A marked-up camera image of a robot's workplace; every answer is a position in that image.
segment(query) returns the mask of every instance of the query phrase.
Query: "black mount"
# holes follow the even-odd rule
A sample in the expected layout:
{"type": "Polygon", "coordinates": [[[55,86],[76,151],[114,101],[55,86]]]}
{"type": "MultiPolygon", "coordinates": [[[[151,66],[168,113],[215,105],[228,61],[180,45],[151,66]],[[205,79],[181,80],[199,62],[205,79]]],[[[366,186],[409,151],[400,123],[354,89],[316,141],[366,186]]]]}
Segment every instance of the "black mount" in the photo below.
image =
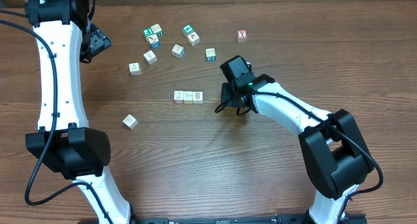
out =
{"type": "MultiPolygon", "coordinates": [[[[346,110],[329,114],[328,122],[358,144],[366,153],[369,150],[353,116],[346,110]]],[[[320,123],[307,127],[298,135],[307,174],[313,185],[327,198],[338,199],[343,192],[355,184],[365,181],[374,166],[362,153],[348,141],[330,151],[326,140],[335,142],[340,138],[327,126],[320,123]]]]}
{"type": "Polygon", "coordinates": [[[47,21],[62,21],[63,25],[74,22],[83,33],[79,53],[83,63],[90,63],[94,56],[111,46],[110,39],[88,19],[89,0],[28,0],[25,12],[34,27],[47,21]]]}
{"type": "Polygon", "coordinates": [[[227,83],[222,85],[222,102],[232,98],[233,101],[230,101],[227,106],[248,107],[257,113],[250,94],[268,83],[275,82],[275,79],[266,74],[255,77],[252,64],[246,62],[240,55],[224,62],[220,65],[220,69],[227,80],[227,83]]]}
{"type": "MultiPolygon", "coordinates": [[[[26,148],[39,159],[50,132],[42,128],[39,133],[26,135],[26,148]]],[[[67,130],[56,130],[46,152],[44,165],[65,179],[77,176],[101,176],[103,166],[110,162],[110,142],[107,134],[90,128],[76,128],[70,123],[67,130]]]]}

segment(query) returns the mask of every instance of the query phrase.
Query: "wooden block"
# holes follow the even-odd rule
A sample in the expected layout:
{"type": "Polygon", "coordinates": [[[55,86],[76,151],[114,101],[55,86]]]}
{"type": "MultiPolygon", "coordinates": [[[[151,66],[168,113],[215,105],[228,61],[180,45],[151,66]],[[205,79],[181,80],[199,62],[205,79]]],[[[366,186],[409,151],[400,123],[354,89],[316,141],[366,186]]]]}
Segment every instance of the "wooden block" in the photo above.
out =
{"type": "Polygon", "coordinates": [[[147,28],[143,30],[143,36],[145,36],[145,39],[147,42],[149,42],[148,36],[153,35],[154,32],[152,31],[151,28],[147,28]]]}
{"type": "Polygon", "coordinates": [[[130,74],[133,75],[140,75],[141,74],[141,67],[139,63],[132,63],[129,64],[130,74]]]}
{"type": "Polygon", "coordinates": [[[203,103],[203,92],[194,92],[193,93],[193,103],[202,104],[203,103]]]}
{"type": "Polygon", "coordinates": [[[159,24],[152,25],[151,29],[152,29],[152,32],[156,34],[156,36],[158,36],[158,38],[164,35],[164,33],[162,32],[162,28],[159,26],[159,24]]]}
{"type": "Polygon", "coordinates": [[[184,103],[184,91],[174,91],[174,103],[176,104],[184,103]]]}
{"type": "Polygon", "coordinates": [[[172,55],[181,59],[184,55],[184,48],[178,44],[175,44],[174,48],[172,49],[172,55]]]}
{"type": "Polygon", "coordinates": [[[190,24],[188,24],[188,25],[184,26],[184,28],[182,28],[182,34],[184,36],[188,36],[192,32],[194,32],[194,28],[190,24]]]}
{"type": "Polygon", "coordinates": [[[131,130],[135,128],[137,125],[137,120],[129,114],[124,120],[123,123],[125,123],[131,130]]]}
{"type": "Polygon", "coordinates": [[[214,48],[206,49],[206,58],[207,58],[207,61],[216,60],[216,51],[214,50],[214,48]]]}
{"type": "Polygon", "coordinates": [[[153,64],[157,61],[156,56],[152,51],[146,52],[143,56],[148,64],[153,64]]]}
{"type": "Polygon", "coordinates": [[[188,42],[191,44],[191,46],[195,46],[200,42],[200,37],[198,37],[196,32],[190,33],[188,36],[188,42]]]}
{"type": "Polygon", "coordinates": [[[247,34],[246,30],[237,31],[237,42],[238,43],[246,42],[247,38],[248,38],[248,34],[247,34]]]}
{"type": "Polygon", "coordinates": [[[148,40],[149,40],[149,43],[151,44],[151,48],[157,48],[158,46],[161,46],[158,36],[156,35],[148,36],[148,40]]]}
{"type": "Polygon", "coordinates": [[[184,91],[184,104],[192,104],[193,96],[194,95],[192,91],[184,91]]]}

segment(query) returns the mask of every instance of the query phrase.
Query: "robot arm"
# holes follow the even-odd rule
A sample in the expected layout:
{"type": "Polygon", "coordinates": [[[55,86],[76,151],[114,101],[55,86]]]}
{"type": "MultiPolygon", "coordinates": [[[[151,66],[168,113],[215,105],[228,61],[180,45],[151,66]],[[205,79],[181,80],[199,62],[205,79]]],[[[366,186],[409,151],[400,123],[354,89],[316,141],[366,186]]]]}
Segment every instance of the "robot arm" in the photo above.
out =
{"type": "Polygon", "coordinates": [[[366,179],[373,165],[344,140],[342,146],[330,151],[328,144],[340,141],[340,138],[328,130],[327,125],[312,118],[311,114],[342,131],[369,153],[350,113],[340,110],[331,114],[303,102],[271,77],[265,74],[255,77],[252,65],[240,56],[228,60],[220,68],[228,80],[222,85],[223,103],[247,107],[268,116],[298,136],[308,176],[317,189],[308,221],[337,223],[345,197],[366,179]],[[277,93],[285,99],[274,96],[277,93]]]}
{"type": "MultiPolygon", "coordinates": [[[[28,0],[26,13],[33,31],[51,48],[57,66],[58,117],[51,149],[43,163],[62,173],[73,183],[86,182],[95,190],[112,223],[129,224],[133,216],[110,173],[110,147],[104,132],[88,128],[81,97],[79,63],[87,62],[108,48],[110,40],[87,17],[88,0],[28,0]]],[[[51,132],[53,82],[50,57],[37,40],[42,84],[42,105],[38,133],[26,135],[27,149],[37,158],[51,132]]],[[[78,186],[96,212],[99,223],[104,216],[96,197],[86,186],[78,186]]]]}

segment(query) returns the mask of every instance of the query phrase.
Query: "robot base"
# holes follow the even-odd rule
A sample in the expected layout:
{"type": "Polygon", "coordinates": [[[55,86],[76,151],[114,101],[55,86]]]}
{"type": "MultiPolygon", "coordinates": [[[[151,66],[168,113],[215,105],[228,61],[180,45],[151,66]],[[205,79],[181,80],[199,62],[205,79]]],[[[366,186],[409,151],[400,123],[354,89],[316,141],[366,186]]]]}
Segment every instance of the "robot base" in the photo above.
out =
{"type": "MultiPolygon", "coordinates": [[[[342,224],[367,224],[365,214],[345,213],[342,224]]],[[[98,222],[80,222],[78,224],[98,224],[98,222]]],[[[276,214],[267,217],[221,217],[201,219],[172,219],[164,217],[142,218],[132,220],[130,224],[315,224],[305,214],[276,214]]]]}

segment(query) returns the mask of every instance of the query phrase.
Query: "wooden table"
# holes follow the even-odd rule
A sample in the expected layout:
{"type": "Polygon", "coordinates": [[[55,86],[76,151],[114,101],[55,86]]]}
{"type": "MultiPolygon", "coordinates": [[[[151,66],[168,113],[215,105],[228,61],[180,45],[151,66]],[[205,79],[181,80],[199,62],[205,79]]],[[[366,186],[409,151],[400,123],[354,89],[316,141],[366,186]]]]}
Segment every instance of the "wooden table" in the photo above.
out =
{"type": "MultiPolygon", "coordinates": [[[[256,75],[274,77],[307,103],[355,116],[385,183],[355,197],[349,212],[367,214],[370,223],[415,223],[416,11],[415,1],[98,7],[93,22],[113,45],[81,65],[83,101],[90,127],[109,135],[121,193],[139,217],[265,216],[309,208],[315,188],[296,137],[255,113],[214,114],[225,82],[218,67],[239,54],[256,75]],[[158,61],[148,66],[142,29],[155,23],[164,36],[158,61]],[[195,47],[181,33],[187,23],[201,37],[195,47]],[[238,29],[248,30],[245,44],[236,43],[238,29]],[[174,44],[185,47],[181,60],[171,54],[174,44]],[[216,62],[205,61],[206,48],[216,48],[216,62]],[[129,74],[134,62],[142,75],[129,74]],[[182,89],[203,91],[204,104],[174,104],[173,91],[182,89]],[[134,130],[122,123],[127,114],[139,120],[134,130]]],[[[94,219],[78,189],[42,206],[25,204],[36,158],[24,135],[36,132],[41,105],[38,51],[33,37],[3,25],[0,41],[0,223],[94,219]]],[[[362,187],[376,182],[374,171],[362,187]]],[[[68,183],[43,166],[31,198],[68,183]]]]}

